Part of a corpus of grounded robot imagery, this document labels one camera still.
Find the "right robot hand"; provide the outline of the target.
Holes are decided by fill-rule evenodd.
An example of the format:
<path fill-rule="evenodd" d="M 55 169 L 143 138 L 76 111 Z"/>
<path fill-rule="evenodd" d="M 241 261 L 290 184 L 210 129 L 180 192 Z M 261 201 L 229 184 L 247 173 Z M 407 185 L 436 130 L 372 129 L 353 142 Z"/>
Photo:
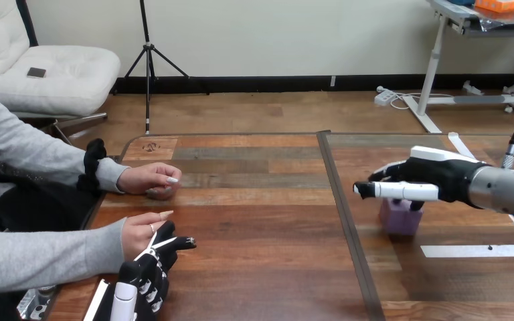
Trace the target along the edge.
<path fill-rule="evenodd" d="M 356 181 L 353 191 L 367 198 L 408 201 L 461 202 L 476 207 L 469 196 L 475 174 L 489 164 L 455 152 L 414 146 L 406 160 L 389 163 L 365 181 Z"/>

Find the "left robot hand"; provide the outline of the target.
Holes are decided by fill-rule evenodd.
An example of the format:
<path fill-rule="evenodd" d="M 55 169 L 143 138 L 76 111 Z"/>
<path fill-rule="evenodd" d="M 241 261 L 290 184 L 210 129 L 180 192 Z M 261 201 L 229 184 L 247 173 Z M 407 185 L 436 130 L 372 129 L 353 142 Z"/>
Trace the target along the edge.
<path fill-rule="evenodd" d="M 174 222 L 164 222 L 148 246 L 121 265 L 115 281 L 100 280 L 84 319 L 156 320 L 169 291 L 168 272 L 177 252 L 196 247 L 194 238 L 176 236 Z"/>

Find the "person's hand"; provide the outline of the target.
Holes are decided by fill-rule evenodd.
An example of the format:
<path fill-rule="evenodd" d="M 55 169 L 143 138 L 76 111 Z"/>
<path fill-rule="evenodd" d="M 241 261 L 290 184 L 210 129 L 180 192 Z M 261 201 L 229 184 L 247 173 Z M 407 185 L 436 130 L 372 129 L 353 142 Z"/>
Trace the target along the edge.
<path fill-rule="evenodd" d="M 166 222 L 174 211 L 144 213 L 129 217 L 123 225 L 121 243 L 124 258 L 132 261 L 145 250 L 155 232 Z"/>
<path fill-rule="evenodd" d="M 166 200 L 180 188 L 181 178 L 180 169 L 165 163 L 151 163 L 125 169 L 116 185 L 124 193 Z"/>

